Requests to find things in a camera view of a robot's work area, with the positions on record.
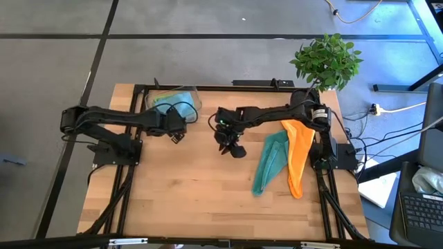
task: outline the wooden table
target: wooden table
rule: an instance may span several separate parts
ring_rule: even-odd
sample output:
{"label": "wooden table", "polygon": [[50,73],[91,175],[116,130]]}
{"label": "wooden table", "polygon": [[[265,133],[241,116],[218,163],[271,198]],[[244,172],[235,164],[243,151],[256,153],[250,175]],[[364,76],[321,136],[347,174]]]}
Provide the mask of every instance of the wooden table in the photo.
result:
{"label": "wooden table", "polygon": [[[117,84],[110,109],[128,111],[133,84]],[[307,162],[302,177],[303,197],[292,197],[285,168],[263,195],[252,195],[252,184],[264,139],[280,131],[280,122],[247,129],[241,137],[247,155],[235,159],[220,155],[209,116],[217,107],[275,107],[289,102],[289,93],[200,91],[203,103],[199,120],[188,125],[185,138],[174,144],[168,136],[142,135],[143,152],[135,169],[124,235],[144,237],[289,239],[325,238],[315,173]],[[339,116],[335,91],[321,94],[321,102]],[[116,133],[124,127],[108,125]],[[332,134],[346,142],[334,118]],[[85,231],[109,202],[115,166],[99,169],[91,177],[78,232]],[[356,181],[345,171],[334,171],[340,204],[359,232],[368,237]],[[115,231],[119,208],[114,215]],[[337,237],[334,213],[329,207],[333,235]]]}

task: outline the potted plant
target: potted plant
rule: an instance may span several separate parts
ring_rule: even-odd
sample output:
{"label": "potted plant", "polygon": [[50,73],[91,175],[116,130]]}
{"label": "potted plant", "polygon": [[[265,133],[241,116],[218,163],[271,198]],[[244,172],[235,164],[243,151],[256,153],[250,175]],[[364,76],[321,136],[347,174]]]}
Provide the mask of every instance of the potted plant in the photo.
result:
{"label": "potted plant", "polygon": [[311,83],[306,96],[314,87],[319,91],[328,89],[342,90],[359,73],[359,50],[353,50],[354,43],[345,43],[340,34],[331,37],[327,34],[313,40],[309,46],[300,47],[296,58],[289,63],[297,68],[297,78],[307,76]]}

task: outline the black desk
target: black desk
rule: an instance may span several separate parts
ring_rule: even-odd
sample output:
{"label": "black desk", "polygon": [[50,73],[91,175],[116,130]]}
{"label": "black desk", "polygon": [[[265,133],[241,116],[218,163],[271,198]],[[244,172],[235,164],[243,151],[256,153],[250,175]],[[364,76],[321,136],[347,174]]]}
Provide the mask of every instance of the black desk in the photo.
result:
{"label": "black desk", "polygon": [[[426,113],[423,127],[434,123],[443,115],[443,85],[432,83],[429,86],[428,99],[426,103]],[[425,165],[437,170],[441,168],[441,145],[443,131],[432,129],[422,133],[419,149],[398,156],[371,167],[362,173],[360,183],[370,181],[380,176],[401,170],[395,205],[390,223],[390,238],[401,246],[416,246],[406,239],[404,222],[399,203],[400,192],[415,192],[412,178],[419,169],[418,165]]]}
{"label": "black desk", "polygon": [[[437,25],[440,27],[440,30],[443,30],[443,15],[440,16],[434,9],[433,3],[441,3],[443,7],[443,0],[426,0],[426,4],[429,7],[429,10],[431,11],[432,15],[434,16],[435,21],[437,22]],[[426,27],[423,24],[422,19],[419,17],[417,10],[415,9],[412,0],[408,2],[410,9],[412,10],[414,17],[417,20],[417,24],[420,27],[420,30],[422,33],[424,33],[428,39],[426,42],[429,45],[429,48],[433,52],[437,63],[439,66],[432,70],[430,73],[425,75],[423,78],[418,80],[416,83],[410,85],[410,86],[404,86],[404,85],[391,85],[391,84],[375,84],[373,86],[374,91],[379,92],[404,92],[404,93],[425,93],[428,91],[428,85],[440,77],[443,76],[443,61],[440,57],[440,54],[438,53],[434,43],[433,38],[429,35],[429,32],[427,31]]]}

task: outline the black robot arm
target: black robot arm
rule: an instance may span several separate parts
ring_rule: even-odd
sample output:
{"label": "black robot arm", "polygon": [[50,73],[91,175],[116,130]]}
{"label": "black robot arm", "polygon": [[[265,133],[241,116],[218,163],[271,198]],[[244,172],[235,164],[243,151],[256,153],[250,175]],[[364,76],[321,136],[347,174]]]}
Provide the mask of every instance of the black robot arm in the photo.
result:
{"label": "black robot arm", "polygon": [[246,128],[256,127],[263,122],[294,119],[301,121],[306,127],[320,132],[323,143],[324,157],[330,158],[334,155],[330,139],[331,110],[324,104],[313,100],[300,100],[282,107],[258,108],[237,107],[231,111],[219,107],[215,116],[215,140],[220,144],[219,150],[222,154],[228,151],[234,158],[242,158],[246,155],[243,146],[237,142]]}
{"label": "black robot arm", "polygon": [[100,107],[71,107],[62,112],[60,131],[65,136],[84,134],[97,139],[97,145],[88,145],[96,153],[94,164],[138,164],[142,141],[132,140],[128,133],[116,134],[101,127],[101,124],[141,128],[148,136],[167,134],[175,143],[186,133],[186,119],[173,106],[166,113],[149,109],[136,114]]}

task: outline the desk leg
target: desk leg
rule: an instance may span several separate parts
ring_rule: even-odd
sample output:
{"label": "desk leg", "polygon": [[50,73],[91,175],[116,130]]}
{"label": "desk leg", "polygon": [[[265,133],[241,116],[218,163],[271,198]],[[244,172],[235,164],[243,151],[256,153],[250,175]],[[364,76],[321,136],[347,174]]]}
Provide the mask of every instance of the desk leg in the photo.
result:
{"label": "desk leg", "polygon": [[320,189],[323,188],[321,185],[321,182],[323,181],[323,173],[321,169],[315,169],[316,172],[316,179],[317,179],[317,186],[318,186],[318,194],[320,197],[320,206],[321,206],[321,214],[323,217],[323,225],[325,227],[325,237],[326,239],[332,238],[332,231],[331,231],[331,221],[329,220],[329,213],[327,211],[327,202],[325,195],[320,191]]}
{"label": "desk leg", "polygon": [[364,183],[390,173],[398,172],[401,170],[403,162],[416,163],[417,158],[418,149],[388,160],[384,163],[380,163],[378,165],[367,168],[363,173],[361,173],[359,183]]}
{"label": "desk leg", "polygon": [[[334,175],[333,169],[329,170],[329,174],[327,175],[327,178],[329,180],[329,189],[331,190],[331,195],[335,199],[337,204],[340,205],[340,201],[338,201],[337,185],[335,182],[335,175]],[[335,214],[335,220],[337,222],[338,237],[340,239],[346,239],[345,228],[343,227],[343,223],[341,222],[341,220],[337,214]]]}
{"label": "desk leg", "polygon": [[[131,104],[129,106],[130,113],[135,113],[138,94],[139,94],[138,88],[134,86],[134,90],[132,92]],[[125,134],[130,134],[130,133],[131,133],[131,127],[126,126]],[[120,183],[121,183],[121,179],[122,179],[122,172],[123,172],[123,165],[117,165],[116,175],[114,177],[114,184],[112,185],[110,199],[114,198],[117,195],[117,191],[118,191],[118,188],[120,187]],[[114,211],[112,210],[109,218],[105,221],[105,227],[103,230],[103,234],[108,234],[111,232],[111,225],[112,225],[113,217],[114,217]]]}
{"label": "desk leg", "polygon": [[[141,107],[140,107],[140,112],[144,112],[146,110],[146,96],[149,92],[149,89],[147,88],[147,86],[145,85],[136,85],[134,87],[134,93],[136,95],[133,96],[133,98],[138,99],[138,97],[140,97],[140,94],[142,94],[142,99],[141,99]],[[141,132],[142,129],[141,128],[137,128],[136,133],[135,133],[135,140],[140,140],[141,138]],[[128,166],[128,174],[131,176],[131,182],[132,179],[134,177],[134,171],[135,171],[135,165],[129,165]],[[121,205],[121,209],[120,209],[120,216],[118,217],[118,223],[117,223],[117,234],[123,235],[123,229],[125,226],[125,221],[126,221],[126,212],[127,212],[127,207],[129,205],[129,196],[131,194],[131,186],[129,186],[127,192],[125,193],[125,195],[123,196],[123,200],[122,200],[122,205]]]}
{"label": "desk leg", "polygon": [[416,83],[410,86],[389,85],[389,84],[375,84],[374,91],[378,92],[394,92],[394,93],[427,93],[430,83],[436,81],[443,76],[443,64],[425,75]]}

